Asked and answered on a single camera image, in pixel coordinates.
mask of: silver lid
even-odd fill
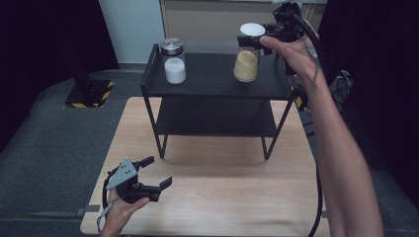
[[[165,55],[177,55],[183,52],[183,42],[180,39],[165,39],[160,43],[160,47]]]

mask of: gray carpet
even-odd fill
[[[75,212],[88,204],[126,100],[140,96],[141,73],[115,70],[91,77],[116,83],[102,108],[65,109],[73,80],[52,86],[0,154],[0,236],[84,236]],[[310,122],[305,113],[300,116]],[[305,129],[311,132],[312,125]],[[315,153],[314,137],[308,139]],[[419,236],[417,209],[383,167],[372,167],[372,174],[386,236]]]

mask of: hand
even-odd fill
[[[311,40],[307,35],[302,37],[305,42],[312,45]],[[287,63],[295,71],[298,78],[301,80],[305,90],[309,88],[311,79],[316,70],[316,62],[308,55],[304,42],[298,39],[293,42],[282,42],[275,38],[261,37],[260,43],[268,48],[276,50],[282,57],[287,60]]]
[[[118,236],[133,213],[150,202],[148,197],[144,197],[135,203],[127,203],[120,199],[115,188],[111,189],[108,200],[114,200],[114,203],[106,215],[106,222],[101,236]]]

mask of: yellow powder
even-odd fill
[[[240,81],[251,81],[258,74],[258,57],[250,51],[241,51],[237,55],[234,76]]]

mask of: white powder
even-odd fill
[[[185,62],[180,58],[169,58],[164,63],[166,79],[172,84],[180,84],[186,79]]]

